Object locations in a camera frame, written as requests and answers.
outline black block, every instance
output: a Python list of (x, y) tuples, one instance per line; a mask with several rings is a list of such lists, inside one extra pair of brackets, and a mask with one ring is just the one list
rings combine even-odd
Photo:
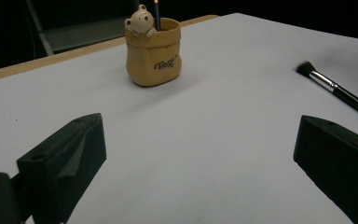
[(66, 223), (106, 160), (101, 114), (66, 124), (17, 160), (35, 223)]
[(329, 120), (303, 116), (294, 160), (351, 221), (358, 223), (357, 133)]

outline white table surface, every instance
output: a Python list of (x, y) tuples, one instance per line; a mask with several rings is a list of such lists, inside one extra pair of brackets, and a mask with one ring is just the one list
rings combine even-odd
[(0, 172), (101, 113), (107, 160), (69, 223), (351, 223), (293, 160), (302, 115), (358, 133), (358, 39), (231, 14), (182, 28), (179, 78), (134, 85), (126, 45), (0, 79)]

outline ceramic pencil holder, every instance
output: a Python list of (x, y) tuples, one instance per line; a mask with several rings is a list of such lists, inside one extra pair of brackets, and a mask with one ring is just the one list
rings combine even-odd
[(161, 18), (160, 31), (152, 27), (149, 31), (138, 33), (135, 31), (135, 23), (141, 20), (139, 18), (132, 16), (131, 20), (126, 20), (125, 25), (126, 68), (132, 82), (139, 86), (152, 87), (175, 79), (182, 69), (179, 54), (180, 23)]

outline pencil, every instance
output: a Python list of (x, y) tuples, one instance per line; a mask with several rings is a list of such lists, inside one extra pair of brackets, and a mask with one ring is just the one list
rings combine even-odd
[(304, 62), (297, 67), (296, 71), (304, 77), (309, 77), (317, 83), (324, 86), (326, 89), (331, 91), (333, 95), (339, 98), (341, 101), (350, 105), (352, 108), (358, 111), (358, 97), (340, 87), (336, 82), (330, 78), (317, 72), (316, 69), (310, 62)]
[(158, 0), (154, 0), (154, 5), (155, 5), (155, 17), (156, 17), (156, 30), (160, 31), (161, 30), (161, 24), (160, 24), (160, 19), (159, 19), (159, 9), (158, 9)]

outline brush handle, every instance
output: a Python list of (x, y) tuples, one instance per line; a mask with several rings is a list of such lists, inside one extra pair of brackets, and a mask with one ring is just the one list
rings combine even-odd
[(339, 86), (334, 88), (333, 94), (358, 111), (358, 97)]

